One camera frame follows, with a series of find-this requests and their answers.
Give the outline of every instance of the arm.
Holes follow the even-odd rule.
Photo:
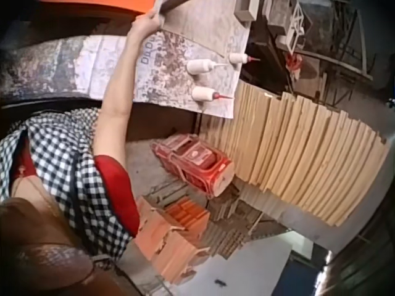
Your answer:
[[[133,105],[136,63],[142,42],[159,28],[151,11],[136,18],[104,94],[93,140],[93,154],[108,155],[126,167],[125,141]]]

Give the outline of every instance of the black and white gingham shirt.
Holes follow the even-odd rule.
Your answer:
[[[0,141],[0,201],[10,197],[10,170],[14,151],[24,131],[30,142],[31,159],[45,189],[55,197],[59,208],[76,229],[70,198],[73,158],[77,155],[75,185],[83,231],[95,253],[117,261],[131,236],[112,212],[101,175],[94,164],[91,144],[97,109],[78,109],[64,113],[42,113],[16,123]]]

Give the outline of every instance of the wooden slat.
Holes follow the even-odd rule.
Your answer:
[[[267,122],[265,124],[265,129],[262,134],[262,139],[260,140],[257,159],[252,169],[251,177],[249,180],[250,184],[257,185],[259,182],[258,180],[259,173],[264,166],[265,156],[268,152],[268,146],[272,139],[273,131],[275,129],[276,117],[278,116],[279,107],[280,107],[279,100],[270,99]]]
[[[375,141],[378,138],[378,135],[370,128],[369,128],[369,133],[370,135],[367,140],[367,143],[362,147],[362,153],[360,153],[360,157],[356,165],[353,168],[350,168],[348,172],[349,177],[347,181],[345,181],[343,190],[339,193],[339,197],[338,197],[339,205],[333,210],[331,215],[326,219],[326,222],[329,225],[334,225],[334,223],[338,220],[338,218],[341,217],[350,206],[349,200],[353,198],[353,196],[349,195],[350,190],[355,184],[355,182],[357,181],[358,177],[360,176],[363,167],[366,165],[368,156],[373,150]]]
[[[290,149],[290,153],[287,155],[287,159],[283,167],[283,172],[280,174],[278,182],[276,182],[276,184],[279,185],[278,189],[275,189],[275,192],[278,192],[278,195],[281,196],[281,199],[283,199],[282,195],[284,193],[284,190],[286,189],[289,181],[293,177],[296,167],[299,165],[299,161],[302,157],[304,149],[306,148],[306,143],[310,136],[312,125],[316,115],[317,104],[314,104],[310,100],[308,100],[308,102],[309,106],[307,109],[307,113],[305,115],[301,115],[306,119],[303,121],[299,121]]]
[[[351,186],[353,183],[351,177],[355,172],[357,172],[359,164],[362,163],[360,165],[361,168],[362,165],[365,163],[365,158],[363,158],[364,151],[366,150],[366,157],[367,152],[372,147],[375,133],[365,124],[361,123],[361,126],[362,128],[360,128],[360,130],[363,130],[362,139],[360,142],[354,143],[354,146],[356,146],[356,150],[350,151],[350,154],[347,156],[347,161],[344,163],[343,166],[343,171],[345,171],[345,173],[342,172],[338,175],[338,179],[333,186],[334,192],[329,197],[330,203],[328,203],[328,206],[323,215],[323,219],[327,223],[329,223],[328,219],[335,210],[341,210],[340,205],[341,201],[343,200],[343,194],[348,191],[347,188],[349,188],[349,186]]]
[[[343,112],[341,115],[335,112],[331,112],[330,121],[328,128],[325,130],[325,137],[320,143],[320,147],[318,150],[317,156],[314,158],[314,162],[307,174],[304,178],[300,188],[295,191],[295,195],[293,197],[293,203],[303,206],[308,198],[308,194],[306,194],[306,190],[311,188],[313,184],[317,183],[319,180],[318,175],[323,173],[323,160],[328,152],[331,143],[333,144],[333,139],[337,139],[335,135],[335,131],[340,131],[340,127],[344,124],[346,120],[346,113]]]
[[[286,129],[285,138],[281,145],[280,153],[278,154],[273,170],[270,172],[270,178],[267,181],[265,189],[273,189],[275,182],[281,172],[281,169],[283,168],[286,156],[289,153],[289,149],[291,148],[292,140],[297,128],[297,123],[299,122],[299,118],[301,117],[301,110],[302,108],[304,110],[307,110],[308,104],[309,100],[302,97],[296,98],[296,103],[292,109],[291,119],[289,120],[289,125]]]
[[[245,83],[240,80],[236,88],[233,119],[225,119],[225,122],[223,124],[223,134],[221,135],[219,149],[221,151],[224,151],[224,153],[226,153],[227,155],[229,155],[231,148],[231,134],[235,124],[239,120],[239,111],[241,108],[241,103],[244,100],[241,95],[242,90],[244,89],[244,84]]]
[[[235,158],[238,155],[238,144],[239,144],[239,139],[241,135],[241,130],[243,129],[243,122],[245,121],[245,118],[247,116],[246,110],[247,110],[247,105],[249,100],[249,95],[251,93],[250,88],[248,87],[243,87],[241,90],[241,97],[242,97],[242,102],[241,102],[241,108],[240,108],[240,113],[239,113],[239,118],[238,121],[234,124],[233,128],[233,134],[231,135],[231,150],[230,150],[230,157],[233,159],[233,161],[236,164]]]
[[[258,119],[258,113],[259,113],[259,92],[256,90],[256,88],[252,88],[252,95],[250,97],[251,103],[249,106],[248,110],[248,121],[244,125],[244,129],[242,132],[242,140],[239,143],[240,150],[243,152],[240,156],[239,159],[239,170],[236,171],[238,172],[238,177],[242,179],[243,181],[247,181],[246,175],[248,175],[247,170],[249,169],[247,161],[249,160],[249,157],[252,157],[251,149],[254,147],[251,147],[251,136],[253,134],[253,129],[254,125]],[[260,136],[260,133],[255,134],[255,138]]]
[[[199,137],[203,139],[203,141],[207,142],[208,133],[209,133],[209,125],[210,125],[210,115],[202,115],[202,122],[200,127]]]
[[[280,131],[281,131],[281,127],[283,125],[283,121],[284,121],[284,117],[285,117],[285,113],[286,113],[286,108],[288,104],[293,104],[292,101],[289,100],[288,96],[284,96],[283,94],[283,98],[281,99],[280,102],[280,106],[278,108],[278,113],[275,115],[273,114],[273,116],[275,116],[275,121],[273,124],[273,128],[272,128],[272,134],[270,136],[270,142],[267,148],[267,151],[265,150],[265,158],[262,164],[262,167],[260,168],[259,171],[259,175],[257,177],[256,180],[256,185],[260,186],[262,184],[262,180],[264,180],[266,172],[267,172],[267,168],[269,166],[269,163],[272,159],[274,150],[276,148],[276,144],[278,141],[278,138],[280,137]]]
[[[243,121],[241,122],[241,127],[239,130],[239,138],[237,140],[236,146],[237,146],[237,153],[234,156],[233,161],[235,162],[236,166],[236,175],[239,176],[240,171],[243,167],[242,159],[244,156],[244,153],[247,148],[247,138],[249,134],[249,130],[251,129],[251,123],[253,120],[252,114],[254,113],[254,109],[256,106],[256,92],[255,89],[250,87],[248,88],[247,91],[247,97],[248,100],[246,102],[246,108],[244,109],[244,114],[243,114]]]
[[[360,145],[364,130],[364,126],[362,126],[360,121],[352,121],[350,131],[347,135],[346,141],[344,142],[343,148],[341,149],[339,157],[336,160],[335,166],[331,170],[329,177],[326,179],[321,192],[316,196],[317,200],[320,202],[313,211],[314,215],[321,218],[330,206],[330,203],[328,202],[330,201],[333,191],[335,191],[334,185],[338,185],[345,174],[346,168],[351,164],[352,156],[357,150],[357,145]]]
[[[264,135],[269,104],[270,99],[266,97],[263,92],[260,92],[257,101],[255,119],[249,133],[248,149],[246,151],[247,158],[243,159],[245,167],[245,170],[243,171],[243,178],[245,182],[249,182],[254,165],[257,162],[259,143],[262,142],[262,136]]]
[[[369,155],[364,169],[349,193],[350,199],[347,203],[350,204],[350,206],[346,210],[345,214],[336,221],[337,226],[340,226],[348,218],[360,201],[365,197],[374,180],[376,180],[377,174],[388,156],[389,149],[389,142],[384,145],[381,143],[381,139],[376,140],[372,153]]]
[[[309,140],[306,144],[306,149],[303,152],[301,157],[301,161],[297,166],[294,177],[289,182],[288,187],[284,191],[283,195],[281,196],[282,200],[291,202],[292,204],[297,204],[294,199],[295,193],[301,186],[303,180],[306,178],[306,174],[309,171],[311,164],[317,155],[317,152],[320,148],[322,139],[326,135],[324,132],[325,126],[328,124],[330,119],[331,112],[327,110],[324,106],[319,105],[317,110],[317,115],[315,117],[314,125],[312,128],[311,135]]]
[[[220,120],[221,118],[216,117],[216,116],[211,116],[211,121],[210,121],[210,130],[208,132],[208,143],[217,148],[217,134],[218,131],[220,130]]]
[[[266,171],[264,171],[264,174],[262,175],[262,180],[261,180],[260,186],[259,186],[260,190],[262,190],[262,191],[266,190],[266,188],[267,188],[267,182],[271,176],[272,170],[273,170],[273,168],[276,164],[277,158],[278,158],[278,154],[280,153],[281,147],[283,145],[284,137],[285,137],[286,131],[289,126],[289,121],[291,119],[291,113],[294,108],[294,104],[296,104],[296,102],[294,102],[293,100],[288,100],[288,103],[285,108],[284,118],[281,123],[280,133],[277,137],[277,140],[275,143],[275,148],[273,150],[273,154],[270,158],[270,161],[269,161]]]
[[[346,141],[351,123],[351,119],[345,118],[344,124],[340,126],[339,130],[335,131],[334,138],[320,167],[320,170],[322,170],[321,172],[319,172],[321,176],[318,179],[315,178],[314,180],[316,181],[316,183],[312,183],[311,186],[308,188],[306,192],[308,196],[306,199],[306,203],[302,206],[303,209],[310,212],[319,203],[320,199],[317,198],[317,195],[322,191],[322,187],[325,185],[326,180],[328,179],[333,167],[335,166],[341,149],[343,148],[344,142]]]

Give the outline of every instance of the glue bottle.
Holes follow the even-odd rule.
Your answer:
[[[211,102],[221,98],[232,99],[231,97],[221,95],[212,88],[195,86],[192,90],[192,99],[196,102]]]
[[[249,57],[247,54],[238,54],[235,52],[229,54],[229,62],[231,64],[246,64],[253,60],[260,60],[260,59],[257,59],[255,57]]]
[[[198,59],[188,61],[188,63],[186,64],[186,70],[191,75],[197,75],[210,72],[215,67],[219,66],[226,66],[226,64],[218,64],[213,60],[209,59]]]

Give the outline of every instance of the hand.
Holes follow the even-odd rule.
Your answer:
[[[139,15],[131,24],[128,37],[143,41],[160,28],[159,15],[151,10],[147,14]]]

